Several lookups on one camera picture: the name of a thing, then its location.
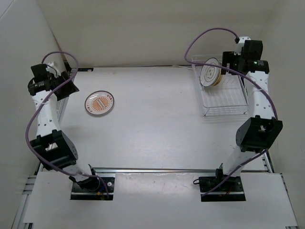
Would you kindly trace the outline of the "white plate green rim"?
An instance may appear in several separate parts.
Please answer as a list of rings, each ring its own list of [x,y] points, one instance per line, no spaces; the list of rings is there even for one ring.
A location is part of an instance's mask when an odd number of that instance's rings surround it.
[[[216,86],[220,77],[219,61],[216,58],[210,58],[201,68],[200,71],[200,83],[202,87]]]

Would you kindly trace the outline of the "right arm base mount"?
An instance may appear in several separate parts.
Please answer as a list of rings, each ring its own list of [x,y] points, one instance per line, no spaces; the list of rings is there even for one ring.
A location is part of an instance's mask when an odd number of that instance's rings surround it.
[[[198,185],[202,202],[239,202],[246,201],[240,177],[229,177],[222,169],[216,169],[214,176],[198,177],[193,181]]]

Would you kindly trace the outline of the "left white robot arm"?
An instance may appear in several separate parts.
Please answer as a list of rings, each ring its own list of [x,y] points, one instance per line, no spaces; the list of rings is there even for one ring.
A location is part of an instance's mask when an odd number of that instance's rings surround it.
[[[78,164],[78,152],[74,143],[62,131],[58,119],[57,103],[79,89],[71,80],[70,71],[61,72],[56,62],[40,63],[31,67],[34,77],[28,83],[28,91],[35,105],[35,113],[29,122],[37,121],[36,137],[27,145],[47,170],[61,172],[75,183],[95,191],[100,179],[94,169]]]

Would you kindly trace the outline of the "orange sunburst plate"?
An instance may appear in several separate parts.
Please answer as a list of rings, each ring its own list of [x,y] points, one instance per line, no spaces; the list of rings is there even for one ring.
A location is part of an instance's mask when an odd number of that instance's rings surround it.
[[[95,91],[87,96],[84,107],[88,114],[104,116],[114,108],[114,96],[108,91]]]

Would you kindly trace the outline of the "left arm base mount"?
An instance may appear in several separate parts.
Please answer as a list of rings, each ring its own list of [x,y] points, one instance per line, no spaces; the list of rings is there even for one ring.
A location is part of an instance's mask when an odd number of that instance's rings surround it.
[[[115,176],[89,177],[82,182],[73,182],[70,200],[112,201],[115,188]]]

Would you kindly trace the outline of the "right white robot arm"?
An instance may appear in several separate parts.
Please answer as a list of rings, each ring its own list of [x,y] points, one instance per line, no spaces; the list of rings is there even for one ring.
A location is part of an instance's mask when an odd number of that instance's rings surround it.
[[[241,76],[247,93],[249,118],[238,128],[236,146],[229,159],[217,169],[214,186],[221,191],[240,176],[249,162],[264,154],[283,129],[268,92],[269,64],[261,60],[263,43],[240,37],[234,52],[223,53],[222,66]]]

